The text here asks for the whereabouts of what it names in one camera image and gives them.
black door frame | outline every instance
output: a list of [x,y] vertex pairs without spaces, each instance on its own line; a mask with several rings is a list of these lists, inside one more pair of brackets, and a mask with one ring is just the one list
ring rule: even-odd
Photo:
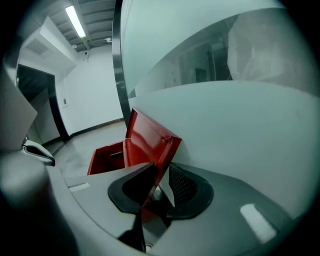
[[112,22],[112,59],[116,90],[125,125],[128,127],[131,109],[128,100],[127,87],[121,55],[121,8],[123,0],[115,0]]
[[67,142],[70,140],[70,136],[66,130],[65,124],[62,120],[59,105],[58,105],[58,99],[57,99],[57,93],[56,93],[56,77],[54,74],[50,74],[29,66],[25,66],[22,64],[18,64],[17,68],[17,77],[19,78],[20,74],[20,67],[32,70],[33,72],[39,72],[41,74],[47,75],[47,80],[48,80],[48,85],[47,85],[47,90],[48,90],[48,97],[49,97],[49,103],[50,103],[50,108],[52,112],[52,116],[55,122],[55,126],[60,134],[60,138],[62,139],[63,142]]

mesh grille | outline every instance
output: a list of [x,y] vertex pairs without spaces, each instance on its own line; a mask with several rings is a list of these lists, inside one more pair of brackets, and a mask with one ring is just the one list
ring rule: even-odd
[[169,185],[174,195],[175,206],[191,200],[198,190],[198,185],[195,181],[172,166],[170,166]]
[[30,51],[33,51],[34,53],[38,55],[44,54],[46,51],[49,50],[48,47],[46,47],[42,42],[40,42],[38,39],[33,39],[27,46],[27,49]]

baseboard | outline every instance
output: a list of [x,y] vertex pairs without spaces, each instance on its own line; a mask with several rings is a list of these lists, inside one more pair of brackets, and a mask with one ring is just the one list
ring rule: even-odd
[[94,131],[96,129],[99,129],[99,128],[102,128],[102,127],[105,127],[105,126],[109,126],[109,125],[113,125],[113,124],[116,124],[116,123],[120,123],[120,122],[123,122],[123,121],[124,121],[123,118],[119,118],[119,119],[116,119],[116,120],[112,120],[112,121],[109,121],[109,122],[104,122],[104,123],[89,127],[87,129],[83,129],[83,130],[77,131],[77,132],[75,132],[75,133],[70,135],[70,139],[72,139],[72,138],[74,138],[76,136],[79,136],[79,135]]
[[46,143],[43,143],[43,144],[42,144],[42,147],[46,147],[46,145],[51,144],[51,143],[54,143],[54,142],[57,142],[57,141],[61,141],[61,137],[60,137],[60,136],[57,137],[57,138],[54,138],[54,139],[52,139],[52,140],[49,140],[49,141],[47,141]]
[[65,145],[66,143],[63,142],[54,152],[52,152],[52,156],[55,156]]

black mesh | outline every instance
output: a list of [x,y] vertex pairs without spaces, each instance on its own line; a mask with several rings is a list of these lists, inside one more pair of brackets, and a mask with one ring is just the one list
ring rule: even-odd
[[198,191],[195,181],[172,166],[169,169],[169,185],[174,195],[175,206],[188,202]]

curved metal trim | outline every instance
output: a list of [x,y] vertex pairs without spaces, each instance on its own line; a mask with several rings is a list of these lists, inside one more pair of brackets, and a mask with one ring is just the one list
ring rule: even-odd
[[56,160],[54,157],[51,157],[51,156],[44,156],[44,155],[40,155],[40,154],[35,154],[35,153],[32,153],[32,152],[29,152],[27,147],[35,147],[37,148],[36,146],[22,146],[24,152],[26,152],[27,154],[30,154],[32,156],[35,156],[35,157],[38,157],[38,158],[44,158],[44,159],[48,159],[50,161],[52,161],[52,165],[50,166],[55,166],[56,165]]
[[121,111],[125,125],[128,127],[130,119],[130,105],[128,101],[127,87],[124,77],[124,69],[121,56],[121,7],[123,0],[116,0],[112,23],[112,58],[116,90],[120,101]]

